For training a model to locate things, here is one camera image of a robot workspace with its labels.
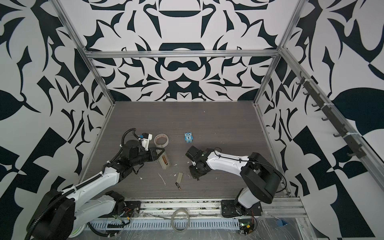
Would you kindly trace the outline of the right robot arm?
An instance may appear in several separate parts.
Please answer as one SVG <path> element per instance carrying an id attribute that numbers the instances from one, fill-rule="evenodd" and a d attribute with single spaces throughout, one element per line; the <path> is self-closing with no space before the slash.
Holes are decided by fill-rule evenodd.
<path id="1" fill-rule="evenodd" d="M 203 151 L 192 146 L 186 152 L 186 157 L 192 161 L 189 170 L 194 179 L 199 179 L 212 170 L 234 174 L 243 179 L 247 187 L 234 200 L 234 207 L 238 212 L 249 210 L 261 202 L 271 204 L 278 187 L 285 180 L 283 174 L 259 153 L 235 156 L 216 149 Z"/>

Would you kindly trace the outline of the white remote control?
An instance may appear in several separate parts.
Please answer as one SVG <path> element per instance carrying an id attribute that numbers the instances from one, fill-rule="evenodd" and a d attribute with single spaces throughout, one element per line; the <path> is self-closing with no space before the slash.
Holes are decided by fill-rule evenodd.
<path id="1" fill-rule="evenodd" d="M 160 162 L 163 170 L 166 170 L 171 166 L 170 159 L 168 158 L 166 152 L 164 152 L 160 155 L 159 162 Z"/>

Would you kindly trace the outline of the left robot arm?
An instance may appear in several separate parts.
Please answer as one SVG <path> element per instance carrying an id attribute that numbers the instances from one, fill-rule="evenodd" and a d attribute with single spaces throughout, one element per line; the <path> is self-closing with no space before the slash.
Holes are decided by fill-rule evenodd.
<path id="1" fill-rule="evenodd" d="M 66 240 L 72 232 L 88 222 L 118 210 L 124 198 L 114 191 L 94 199 L 105 189 L 124 180 L 135 166 L 154 162 L 165 152 L 164 148 L 150 147 L 153 136 L 136 135 L 136 129 L 127 130 L 121 139 L 117 154 L 93 177 L 62 191 L 50 190 L 42 198 L 27 225 L 27 240 Z"/>

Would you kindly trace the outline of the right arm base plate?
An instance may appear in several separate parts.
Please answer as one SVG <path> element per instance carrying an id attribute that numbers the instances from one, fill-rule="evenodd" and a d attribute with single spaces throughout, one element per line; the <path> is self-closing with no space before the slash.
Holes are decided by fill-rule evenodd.
<path id="1" fill-rule="evenodd" d="M 246 209 L 235 200 L 221 200 L 221 215 L 224 218 L 235 218 L 241 216 L 256 217 L 261 216 L 262 211 L 263 209 L 260 202 L 254 204 L 251 208 Z"/>

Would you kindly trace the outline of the remote battery cover beige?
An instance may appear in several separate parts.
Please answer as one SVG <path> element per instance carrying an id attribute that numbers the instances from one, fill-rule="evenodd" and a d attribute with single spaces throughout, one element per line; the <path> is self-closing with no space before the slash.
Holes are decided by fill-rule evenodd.
<path id="1" fill-rule="evenodd" d="M 183 178 L 183 173 L 179 172 L 176 183 L 180 184 L 182 182 L 182 178 Z"/>

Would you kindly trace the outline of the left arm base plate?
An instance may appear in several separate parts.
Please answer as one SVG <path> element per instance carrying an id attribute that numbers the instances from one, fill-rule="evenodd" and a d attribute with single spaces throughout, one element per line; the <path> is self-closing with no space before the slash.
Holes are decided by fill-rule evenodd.
<path id="1" fill-rule="evenodd" d="M 141 201 L 125 201 L 118 214 L 121 218 L 127 219 L 138 216 L 140 211 Z"/>

